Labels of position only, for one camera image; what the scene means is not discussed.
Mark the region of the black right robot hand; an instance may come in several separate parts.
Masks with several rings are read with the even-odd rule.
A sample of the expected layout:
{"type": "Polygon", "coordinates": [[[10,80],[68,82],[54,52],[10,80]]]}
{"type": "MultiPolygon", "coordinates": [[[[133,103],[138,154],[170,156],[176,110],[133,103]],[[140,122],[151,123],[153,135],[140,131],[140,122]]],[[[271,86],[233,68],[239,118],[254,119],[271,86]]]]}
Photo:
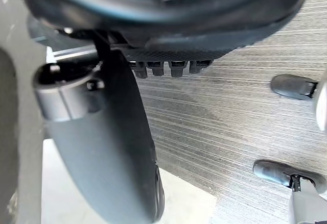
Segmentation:
{"type": "Polygon", "coordinates": [[[136,83],[199,73],[285,26],[305,0],[24,0],[43,26],[96,55],[39,67],[45,126],[90,206],[108,223],[156,223],[165,209],[154,141],[136,83]]]}

